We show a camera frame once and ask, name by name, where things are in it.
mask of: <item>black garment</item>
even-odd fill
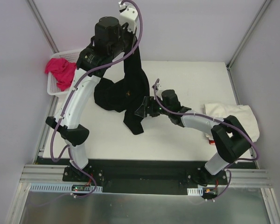
[[[139,47],[124,60],[124,71],[124,78],[117,83],[102,78],[94,90],[94,100],[108,111],[126,110],[123,122],[133,134],[141,134],[144,132],[141,125],[143,118],[134,113],[142,104],[143,98],[149,96],[149,83],[141,67]]]

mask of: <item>red cloth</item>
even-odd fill
[[[50,71],[57,80],[57,87],[65,91],[74,79],[76,68],[76,63],[71,63],[64,58],[51,58],[47,63],[45,73],[48,74]]]

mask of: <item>basket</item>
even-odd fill
[[[82,49],[58,52],[56,54],[53,54],[51,58],[64,58],[64,59],[68,60],[69,62],[77,62],[81,51],[82,51]],[[47,86],[47,92],[49,95],[61,96],[61,95],[65,95],[68,93],[68,90],[61,91],[57,87],[56,83],[57,83],[57,80],[52,75],[52,73],[49,72],[48,86]]]

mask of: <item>gray wall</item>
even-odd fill
[[[0,224],[35,153],[50,101],[43,71],[51,54],[26,2],[0,0]]]
[[[119,0],[35,0],[60,51],[84,48]],[[264,0],[137,0],[141,58],[228,62]]]
[[[231,69],[239,100],[259,122],[260,164],[280,204],[280,0],[274,0]]]

